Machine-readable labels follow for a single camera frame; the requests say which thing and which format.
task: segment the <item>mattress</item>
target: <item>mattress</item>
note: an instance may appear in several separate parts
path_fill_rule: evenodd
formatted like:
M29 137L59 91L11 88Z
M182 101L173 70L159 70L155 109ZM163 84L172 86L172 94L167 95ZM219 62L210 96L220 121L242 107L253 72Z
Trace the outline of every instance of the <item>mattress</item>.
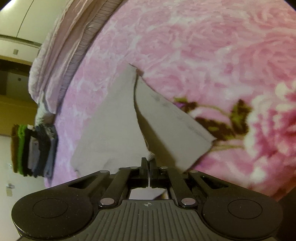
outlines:
M128 0L68 87L46 185L77 178L78 140L129 63L218 139L193 169L280 199L296 184L295 24L282 0Z

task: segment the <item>bright green cloth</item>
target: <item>bright green cloth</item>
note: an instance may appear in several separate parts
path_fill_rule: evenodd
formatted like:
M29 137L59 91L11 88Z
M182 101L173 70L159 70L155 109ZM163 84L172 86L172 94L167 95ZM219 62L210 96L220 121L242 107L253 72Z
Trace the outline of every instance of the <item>bright green cloth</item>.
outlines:
M27 126L20 125L19 129L17 130L17 136L19 137L19 148L17 152L17 169L19 174L23 175L22 170L22 152L24 150L24 144L25 144L25 129Z

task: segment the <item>folded cloth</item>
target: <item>folded cloth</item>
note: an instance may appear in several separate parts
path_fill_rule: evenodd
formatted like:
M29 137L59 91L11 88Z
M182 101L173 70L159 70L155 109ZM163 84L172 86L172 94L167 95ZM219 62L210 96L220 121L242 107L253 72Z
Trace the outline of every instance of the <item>folded cloth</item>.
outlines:
M23 175L23 169L22 169L22 155L23 155L23 150L24 150L24 144L25 144L25 129L27 126L25 125L20 125L19 129L17 131L17 135L19 138L19 147L18 147L18 152L17 152L17 169L19 174Z
M31 169L32 172L37 167L39 156L40 156L39 142L37 138L31 136L30 144L29 144L28 168Z
M45 127L43 125L36 126L35 128L37 132L37 140L39 143L40 156L38 160L38 164L33 171L33 176L43 176L44 168L46 165L46 161L48 158L49 150L50 150L50 139L46 134Z
M24 177L26 177L27 175L32 176L32 171L28 168L29 145L30 145L31 133L32 133L31 129L28 129L28 128L25 129L25 142L24 142L24 148L22 152L22 171L23 171Z
M53 174L56 151L57 151L58 137L57 137L57 131L54 125L46 125L45 131L47 136L50 139L50 150L49 150L48 158L44 168L44 177L51 179Z
M210 133L140 77L135 87L137 79L128 65L89 121L71 159L80 175L138 166L153 158L150 151L159 166L185 171L211 148Z
M17 153L18 153L18 143L19 138L17 135L19 125L13 125L11 130L11 162L13 167L13 172L17 173Z

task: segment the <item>black garment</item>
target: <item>black garment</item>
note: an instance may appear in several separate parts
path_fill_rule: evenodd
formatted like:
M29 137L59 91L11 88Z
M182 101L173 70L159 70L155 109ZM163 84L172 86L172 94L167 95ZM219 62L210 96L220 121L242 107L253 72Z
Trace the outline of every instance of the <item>black garment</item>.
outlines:
M44 168L48 158L51 143L43 125L36 126L35 130L37 132L37 140L39 142L40 150L39 161L36 169L33 171L33 176L37 177L44 175Z
M29 145L30 145L30 139L31 139L31 133L32 130L25 129L25 143L24 143L24 149L22 152L22 171L24 177L29 175L32 176L32 171L28 168L28 156L29 156Z

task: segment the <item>gray garment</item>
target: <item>gray garment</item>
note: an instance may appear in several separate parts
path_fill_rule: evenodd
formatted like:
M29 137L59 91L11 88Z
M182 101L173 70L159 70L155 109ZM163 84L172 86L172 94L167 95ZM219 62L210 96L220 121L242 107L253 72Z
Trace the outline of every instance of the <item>gray garment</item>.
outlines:
M57 151L57 132L54 126L45 126L45 132L50 139L50 150L44 168L44 177L52 178L54 161Z
M185 171L211 148L215 138L136 71L127 66L85 128L71 159L80 175L139 166L142 157L153 158L151 152L158 166Z
M35 171L40 156L39 142L36 138L31 137L29 144L28 168Z

